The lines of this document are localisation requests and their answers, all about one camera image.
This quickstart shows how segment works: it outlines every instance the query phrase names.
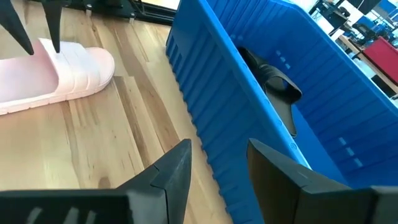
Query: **blue plastic crate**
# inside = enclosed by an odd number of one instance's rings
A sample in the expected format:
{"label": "blue plastic crate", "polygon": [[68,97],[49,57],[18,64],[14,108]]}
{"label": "blue plastic crate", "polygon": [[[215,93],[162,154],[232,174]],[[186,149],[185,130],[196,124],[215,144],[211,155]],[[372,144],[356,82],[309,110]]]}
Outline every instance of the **blue plastic crate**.
{"label": "blue plastic crate", "polygon": [[[303,91],[295,140],[235,46]],[[298,6],[182,0],[166,54],[235,223],[263,223],[248,177],[249,138],[352,187],[398,184],[398,111]]]}

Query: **black metal bar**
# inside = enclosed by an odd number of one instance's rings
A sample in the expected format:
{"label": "black metal bar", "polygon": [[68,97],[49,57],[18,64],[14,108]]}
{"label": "black metal bar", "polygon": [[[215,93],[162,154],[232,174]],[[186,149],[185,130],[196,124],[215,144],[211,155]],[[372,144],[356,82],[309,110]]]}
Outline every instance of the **black metal bar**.
{"label": "black metal bar", "polygon": [[70,0],[65,7],[168,26],[172,25],[176,13],[174,9],[142,2],[141,0]]}
{"label": "black metal bar", "polygon": [[248,169],[265,223],[379,224],[398,220],[397,187],[350,189],[255,140]]}

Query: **black pointed spike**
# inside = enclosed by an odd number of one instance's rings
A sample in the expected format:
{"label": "black pointed spike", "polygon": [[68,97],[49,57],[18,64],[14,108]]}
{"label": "black pointed spike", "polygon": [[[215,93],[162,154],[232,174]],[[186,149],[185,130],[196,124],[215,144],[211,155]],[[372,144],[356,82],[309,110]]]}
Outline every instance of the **black pointed spike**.
{"label": "black pointed spike", "polygon": [[249,140],[248,167],[254,193],[265,223],[311,223],[295,222],[297,207],[303,192],[349,190],[349,187],[296,163],[291,158],[255,139]]}
{"label": "black pointed spike", "polygon": [[192,146],[184,139],[118,187],[129,196],[134,223],[183,223],[191,182]]}
{"label": "black pointed spike", "polygon": [[10,0],[0,1],[0,25],[21,45],[21,47],[30,55],[34,54],[32,43],[26,34],[24,26],[19,20],[18,14],[11,4]]}
{"label": "black pointed spike", "polygon": [[54,49],[57,53],[60,52],[60,23],[61,23],[61,13],[63,1],[59,0],[45,0],[42,2],[43,9],[45,13],[45,18],[47,20],[47,25],[49,26],[51,41]]}

